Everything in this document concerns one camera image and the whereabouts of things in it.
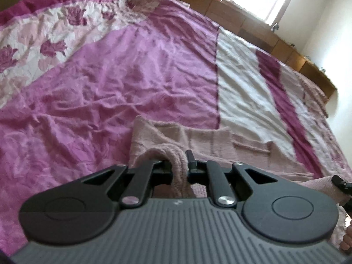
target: finger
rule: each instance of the finger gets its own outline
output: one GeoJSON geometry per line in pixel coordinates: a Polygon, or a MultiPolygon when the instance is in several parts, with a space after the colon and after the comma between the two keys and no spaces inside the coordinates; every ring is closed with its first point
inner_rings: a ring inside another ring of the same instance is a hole
{"type": "Polygon", "coordinates": [[[346,229],[346,234],[352,237],[352,225],[350,225],[349,227],[347,227],[347,229],[346,229]]]}
{"type": "Polygon", "coordinates": [[[350,249],[350,246],[346,242],[342,241],[340,243],[340,249],[346,251],[346,250],[350,249]]]}
{"type": "Polygon", "coordinates": [[[350,247],[352,246],[352,237],[345,234],[343,237],[344,242],[346,242],[350,247]]]}

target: circular pad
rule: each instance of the circular pad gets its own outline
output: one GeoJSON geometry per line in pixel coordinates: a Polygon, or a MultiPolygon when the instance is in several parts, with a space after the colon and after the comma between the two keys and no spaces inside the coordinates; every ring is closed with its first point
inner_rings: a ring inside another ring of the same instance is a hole
{"type": "Polygon", "coordinates": [[[274,201],[272,209],[282,218],[299,220],[312,214],[313,205],[302,197],[285,196],[274,201]]]}
{"type": "Polygon", "coordinates": [[[28,199],[21,207],[19,220],[28,240],[72,245],[102,233],[114,216],[115,206],[104,188],[73,183],[28,199]]]}
{"type": "Polygon", "coordinates": [[[61,197],[49,202],[45,213],[54,220],[70,220],[79,217],[85,209],[84,202],[73,197],[61,197]]]}
{"type": "Polygon", "coordinates": [[[306,244],[331,236],[338,211],[327,195],[292,183],[258,185],[242,215],[259,234],[281,243],[306,244]]]}

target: wooden headboard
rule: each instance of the wooden headboard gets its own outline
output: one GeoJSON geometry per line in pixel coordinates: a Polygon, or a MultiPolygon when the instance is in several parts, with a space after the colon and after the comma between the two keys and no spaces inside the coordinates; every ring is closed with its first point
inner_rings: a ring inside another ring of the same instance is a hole
{"type": "Polygon", "coordinates": [[[330,79],[308,59],[274,34],[270,27],[249,12],[227,1],[181,0],[225,29],[272,54],[313,81],[329,99],[336,91],[330,79]]]}

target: ribbed gray surface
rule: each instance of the ribbed gray surface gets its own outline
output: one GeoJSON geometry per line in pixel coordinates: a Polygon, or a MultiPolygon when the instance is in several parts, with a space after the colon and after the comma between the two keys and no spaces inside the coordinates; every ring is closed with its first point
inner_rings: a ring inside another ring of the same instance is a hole
{"type": "Polygon", "coordinates": [[[18,264],[336,264],[344,256],[323,242],[306,248],[275,246],[245,228],[231,210],[208,199],[150,199],[123,211],[103,235],[84,244],[50,247],[30,243],[18,264]]]}

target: bedspread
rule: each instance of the bedspread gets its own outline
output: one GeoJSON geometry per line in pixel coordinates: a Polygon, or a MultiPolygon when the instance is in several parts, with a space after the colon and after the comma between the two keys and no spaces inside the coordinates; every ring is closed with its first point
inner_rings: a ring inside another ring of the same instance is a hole
{"type": "Polygon", "coordinates": [[[25,0],[0,18],[0,248],[30,196],[128,163],[137,115],[271,141],[351,170],[299,74],[174,0],[25,0]]]}

